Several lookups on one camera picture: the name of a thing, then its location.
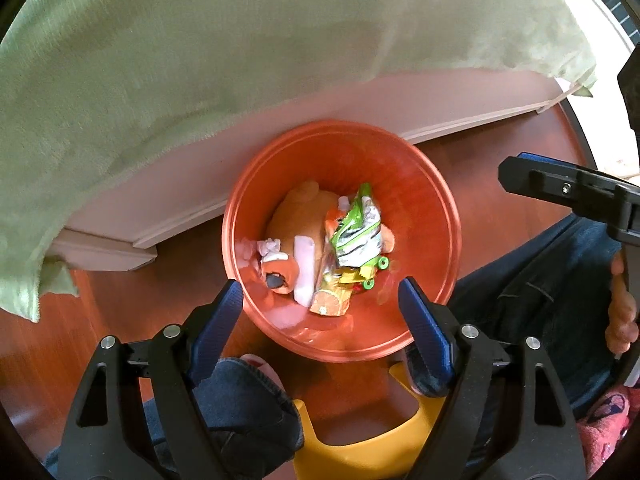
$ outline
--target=yellow stool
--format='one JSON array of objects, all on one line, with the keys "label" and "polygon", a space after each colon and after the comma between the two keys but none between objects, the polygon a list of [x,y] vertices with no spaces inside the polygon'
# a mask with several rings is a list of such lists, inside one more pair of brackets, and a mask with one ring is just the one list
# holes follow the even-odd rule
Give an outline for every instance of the yellow stool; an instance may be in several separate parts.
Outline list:
[{"label": "yellow stool", "polygon": [[418,411],[394,430],[356,444],[328,446],[320,442],[305,403],[294,401],[305,433],[305,445],[293,459],[298,480],[380,480],[411,469],[438,418],[444,398],[415,394],[402,363],[393,365],[389,373],[417,399]]}]

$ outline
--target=orange bucket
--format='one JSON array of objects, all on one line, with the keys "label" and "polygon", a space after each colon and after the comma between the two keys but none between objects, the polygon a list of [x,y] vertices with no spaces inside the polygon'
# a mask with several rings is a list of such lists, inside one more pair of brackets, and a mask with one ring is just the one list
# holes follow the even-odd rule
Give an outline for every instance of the orange bucket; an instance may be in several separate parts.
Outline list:
[{"label": "orange bucket", "polygon": [[[309,312],[267,288],[256,242],[286,193],[305,180],[338,195],[370,182],[382,221],[396,238],[388,269],[372,290],[351,297],[341,317]],[[244,311],[271,339],[324,362],[372,360],[404,348],[412,336],[398,309],[398,283],[413,276],[446,303],[458,276],[458,210],[436,167],[417,148],[375,126],[347,121],[304,124],[266,146],[244,169],[226,206],[226,273],[241,283]]]}]

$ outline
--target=silver bolt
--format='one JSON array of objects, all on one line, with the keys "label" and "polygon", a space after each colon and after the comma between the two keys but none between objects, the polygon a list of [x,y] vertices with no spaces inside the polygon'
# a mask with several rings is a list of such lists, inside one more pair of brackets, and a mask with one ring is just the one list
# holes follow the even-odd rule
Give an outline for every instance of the silver bolt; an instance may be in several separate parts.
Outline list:
[{"label": "silver bolt", "polygon": [[478,337],[479,332],[475,326],[465,325],[462,327],[462,335],[464,337],[468,337],[469,339],[475,339],[476,337]]},{"label": "silver bolt", "polygon": [[169,325],[162,330],[164,337],[172,338],[180,335],[180,327],[178,325]]},{"label": "silver bolt", "polygon": [[529,336],[527,337],[527,346],[532,350],[537,350],[538,348],[540,348],[540,341],[538,341],[538,339],[533,336]]},{"label": "silver bolt", "polygon": [[108,350],[109,348],[111,348],[115,344],[116,344],[116,338],[114,338],[114,336],[112,336],[112,335],[108,335],[107,337],[103,337],[102,341],[100,341],[100,346],[102,348],[104,348],[105,350]]}]

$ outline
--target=dark blue jeans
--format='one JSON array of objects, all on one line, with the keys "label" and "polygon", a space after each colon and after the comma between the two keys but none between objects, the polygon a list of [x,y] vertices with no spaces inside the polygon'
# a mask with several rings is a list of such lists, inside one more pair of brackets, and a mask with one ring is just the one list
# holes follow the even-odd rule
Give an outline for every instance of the dark blue jeans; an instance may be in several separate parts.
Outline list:
[{"label": "dark blue jeans", "polygon": [[[540,236],[458,282],[449,306],[459,321],[489,337],[542,341],[580,417],[612,381],[613,355],[604,331],[610,302],[610,261],[620,245],[601,224],[568,216]],[[430,375],[414,347],[407,349],[415,383],[430,389]],[[220,361],[194,391],[223,459],[236,478],[260,479],[302,446],[298,412],[269,378],[238,359]],[[478,447],[490,435],[483,419]],[[145,413],[161,463],[173,469],[153,401]],[[55,474],[57,451],[46,465]]]}]

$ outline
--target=reddish brown floor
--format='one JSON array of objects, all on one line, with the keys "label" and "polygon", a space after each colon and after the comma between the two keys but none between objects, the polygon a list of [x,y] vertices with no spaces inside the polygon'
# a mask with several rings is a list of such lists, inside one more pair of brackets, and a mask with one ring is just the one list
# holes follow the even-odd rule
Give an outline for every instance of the reddish brown floor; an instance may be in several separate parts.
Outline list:
[{"label": "reddish brown floor", "polygon": [[[507,195],[497,167],[508,155],[532,151],[583,162],[574,132],[559,107],[424,143],[421,149],[447,180],[463,229],[461,275],[516,248],[567,214],[559,206]],[[226,279],[221,219],[158,246],[158,259],[132,272],[76,272],[81,298],[46,296],[42,321],[31,324],[0,312],[0,400],[31,449],[43,456],[60,441],[66,412],[99,339],[144,339],[182,322],[208,303]],[[321,434],[335,440],[336,420],[368,418],[371,431],[402,421],[388,399],[386,362],[327,365],[278,347],[242,316],[225,350],[260,354],[292,396],[305,400]]]}]

